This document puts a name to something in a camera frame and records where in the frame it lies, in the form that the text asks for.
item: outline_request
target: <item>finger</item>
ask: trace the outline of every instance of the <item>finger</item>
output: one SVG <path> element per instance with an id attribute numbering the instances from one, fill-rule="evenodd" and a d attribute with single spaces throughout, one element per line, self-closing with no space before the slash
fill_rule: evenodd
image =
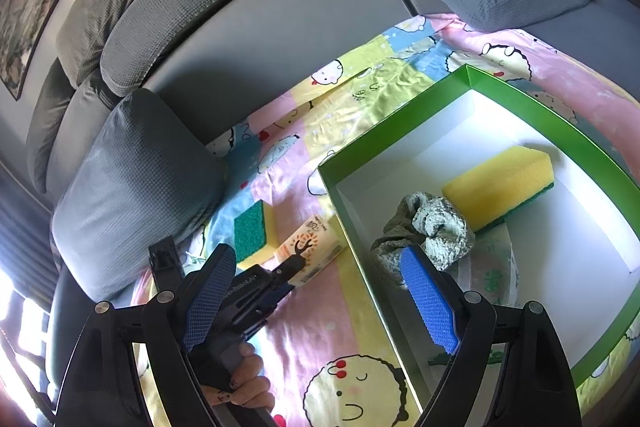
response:
<path id="1" fill-rule="evenodd" d="M 270 388 L 271 382 L 267 377 L 255 377 L 231 395 L 231 403 L 244 405 L 249 400 L 254 399 L 260 393 L 264 393 Z"/>
<path id="2" fill-rule="evenodd" d="M 249 344 L 248 342 L 240 344 L 239 349 L 240 349 L 240 354 L 243 357 L 250 357 L 251 355 L 255 354 L 255 347 L 252 344 Z"/>
<path id="3" fill-rule="evenodd" d="M 253 380 L 255 377 L 260 375 L 263 367 L 264 363 L 258 355 L 245 357 L 244 360 L 242 360 L 242 363 L 231 375 L 231 382 L 229 382 L 231 389 L 240 389 L 240 387 L 248 381 Z"/>
<path id="4" fill-rule="evenodd" d="M 247 409 L 260 409 L 264 407 L 267 411 L 271 412 L 276 405 L 276 398 L 273 394 L 263 391 L 255 398 L 252 398 L 244 404 Z"/>
<path id="5" fill-rule="evenodd" d="M 231 401 L 231 393 L 220 391 L 215 387 L 209 387 L 208 385 L 202 385 L 202 394 L 207 400 L 210 406 L 220 405 L 221 403 L 227 403 Z"/>

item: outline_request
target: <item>framed picture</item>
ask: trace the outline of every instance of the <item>framed picture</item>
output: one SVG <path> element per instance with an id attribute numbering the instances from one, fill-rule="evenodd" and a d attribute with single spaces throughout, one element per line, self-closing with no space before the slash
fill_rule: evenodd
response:
<path id="1" fill-rule="evenodd" d="M 15 100 L 58 0 L 0 0 L 0 79 Z"/>

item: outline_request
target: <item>wall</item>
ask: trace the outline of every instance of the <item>wall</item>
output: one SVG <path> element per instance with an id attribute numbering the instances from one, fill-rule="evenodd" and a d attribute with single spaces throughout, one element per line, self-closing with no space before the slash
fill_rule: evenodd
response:
<path id="1" fill-rule="evenodd" d="M 31 115 L 40 89 L 56 58 L 56 35 L 69 13 L 74 0 L 60 0 L 42 34 L 27 73 L 20 100 L 0 85 L 0 161 L 26 187 L 31 187 L 26 173 L 25 143 Z"/>

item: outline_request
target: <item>open box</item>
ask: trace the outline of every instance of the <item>open box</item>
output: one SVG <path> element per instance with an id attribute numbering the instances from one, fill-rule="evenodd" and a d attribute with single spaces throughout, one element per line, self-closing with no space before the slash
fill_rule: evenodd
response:
<path id="1" fill-rule="evenodd" d="M 417 190 L 441 195 L 446 182 L 516 144 L 547 152 L 556 178 L 551 190 L 506 218 L 518 302 L 545 305 L 578 386 L 640 310 L 640 189 L 584 134 L 507 83 L 463 66 L 319 167 L 422 406 L 440 376 L 428 364 L 438 348 L 409 293 L 372 264 L 369 247 L 402 197 Z M 488 367 L 468 425 L 484 419 L 497 373 L 498 365 Z"/>

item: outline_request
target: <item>screw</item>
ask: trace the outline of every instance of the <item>screw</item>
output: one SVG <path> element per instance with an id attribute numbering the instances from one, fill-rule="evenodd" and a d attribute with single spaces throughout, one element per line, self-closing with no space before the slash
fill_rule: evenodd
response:
<path id="1" fill-rule="evenodd" d="M 160 292 L 158 294 L 158 302 L 161 304 L 167 304 L 167 302 L 171 302 L 172 300 L 174 300 L 174 293 L 170 292 L 170 291 L 164 291 L 164 292 Z"/>
<path id="2" fill-rule="evenodd" d="M 537 301 L 531 301 L 529 303 L 529 310 L 536 315 L 540 315 L 545 309 L 542 304 Z"/>
<path id="3" fill-rule="evenodd" d="M 465 293 L 465 301 L 471 304 L 478 304 L 478 302 L 480 302 L 481 300 L 482 300 L 482 297 L 478 292 L 471 291 L 471 292 Z"/>
<path id="4" fill-rule="evenodd" d="M 101 301 L 101 302 L 98 302 L 98 303 L 95 305 L 95 308 L 94 308 L 94 309 L 95 309 L 95 312 L 96 312 L 97 314 L 100 314 L 100 315 L 101 315 L 101 314 L 103 314 L 103 313 L 105 313 L 105 312 L 109 311 L 109 307 L 110 307 L 110 304 L 109 304 L 107 301 Z"/>

